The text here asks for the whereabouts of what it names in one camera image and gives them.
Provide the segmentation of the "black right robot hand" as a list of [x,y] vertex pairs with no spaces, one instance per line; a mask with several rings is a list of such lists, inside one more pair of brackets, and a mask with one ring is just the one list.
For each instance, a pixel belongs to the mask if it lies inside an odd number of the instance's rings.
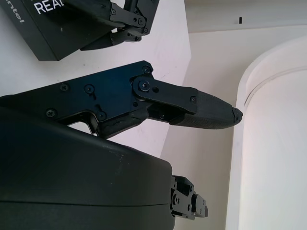
[[110,138],[146,119],[225,129],[243,114],[152,71],[140,61],[1,97],[1,229],[171,230],[208,216],[167,161]]

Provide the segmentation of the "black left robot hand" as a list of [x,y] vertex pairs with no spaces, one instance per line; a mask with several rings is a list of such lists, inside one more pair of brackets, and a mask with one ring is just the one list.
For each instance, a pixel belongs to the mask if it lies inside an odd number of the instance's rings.
[[81,51],[103,49],[124,42],[139,42],[150,33],[158,0],[126,0],[124,7],[110,0],[66,0],[106,29],[103,36],[81,48]]

